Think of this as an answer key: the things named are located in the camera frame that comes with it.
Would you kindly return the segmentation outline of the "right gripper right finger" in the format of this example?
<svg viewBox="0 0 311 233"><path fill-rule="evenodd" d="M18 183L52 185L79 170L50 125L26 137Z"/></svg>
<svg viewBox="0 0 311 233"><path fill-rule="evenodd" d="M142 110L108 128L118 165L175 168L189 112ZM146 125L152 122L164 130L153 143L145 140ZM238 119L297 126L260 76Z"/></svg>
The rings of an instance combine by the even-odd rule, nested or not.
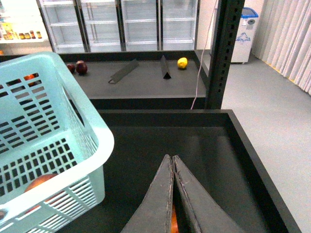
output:
<svg viewBox="0 0 311 233"><path fill-rule="evenodd" d="M179 156L173 157L174 205L180 233L245 232L212 198Z"/></svg>

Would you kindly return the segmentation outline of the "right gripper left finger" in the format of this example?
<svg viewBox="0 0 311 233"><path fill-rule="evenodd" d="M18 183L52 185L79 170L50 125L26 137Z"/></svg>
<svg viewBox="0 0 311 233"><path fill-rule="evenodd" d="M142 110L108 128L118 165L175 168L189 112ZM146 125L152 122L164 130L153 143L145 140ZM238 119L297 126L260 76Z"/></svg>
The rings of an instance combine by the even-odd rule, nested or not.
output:
<svg viewBox="0 0 311 233"><path fill-rule="evenodd" d="M165 155L138 209L123 233L170 233L173 211L173 163Z"/></svg>

